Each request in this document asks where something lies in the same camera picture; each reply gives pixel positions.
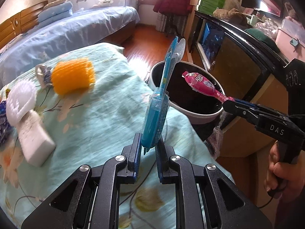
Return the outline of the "person's right hand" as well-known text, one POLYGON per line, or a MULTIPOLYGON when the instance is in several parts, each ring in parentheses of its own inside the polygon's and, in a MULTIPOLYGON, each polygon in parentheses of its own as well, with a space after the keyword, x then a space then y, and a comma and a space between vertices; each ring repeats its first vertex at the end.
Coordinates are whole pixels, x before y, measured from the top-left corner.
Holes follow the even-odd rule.
POLYGON ((286 180, 286 187, 277 196, 283 202, 292 202, 300 196, 304 187, 304 152, 301 152, 296 164, 279 161, 278 142, 272 146, 268 156, 268 169, 264 187, 266 191, 274 190, 278 186, 278 178, 286 180))

